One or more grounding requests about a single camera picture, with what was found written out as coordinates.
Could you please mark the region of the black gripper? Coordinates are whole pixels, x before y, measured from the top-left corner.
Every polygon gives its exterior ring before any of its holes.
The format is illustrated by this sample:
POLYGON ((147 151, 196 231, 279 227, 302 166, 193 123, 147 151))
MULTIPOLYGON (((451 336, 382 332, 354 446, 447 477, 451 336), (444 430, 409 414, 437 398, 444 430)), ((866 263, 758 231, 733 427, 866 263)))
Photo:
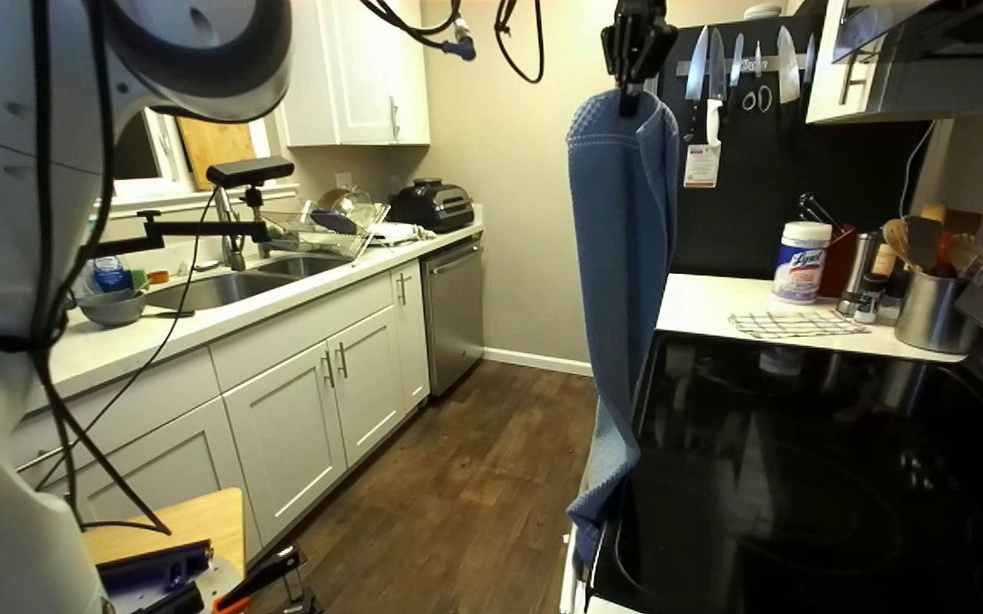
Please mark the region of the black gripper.
POLYGON ((665 0, 618 0, 602 30, 604 70, 618 85, 618 112, 640 111, 640 89, 659 76, 680 30, 665 20, 665 0))

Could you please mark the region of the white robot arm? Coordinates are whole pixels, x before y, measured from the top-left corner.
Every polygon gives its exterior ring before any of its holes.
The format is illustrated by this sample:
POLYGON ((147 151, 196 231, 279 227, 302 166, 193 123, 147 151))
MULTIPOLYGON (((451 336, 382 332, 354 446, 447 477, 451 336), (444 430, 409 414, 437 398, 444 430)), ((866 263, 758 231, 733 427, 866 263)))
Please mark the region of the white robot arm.
POLYGON ((247 123, 287 95, 291 0, 0 0, 0 614, 107 614, 76 509, 10 441, 52 387, 67 295, 140 111, 247 123))

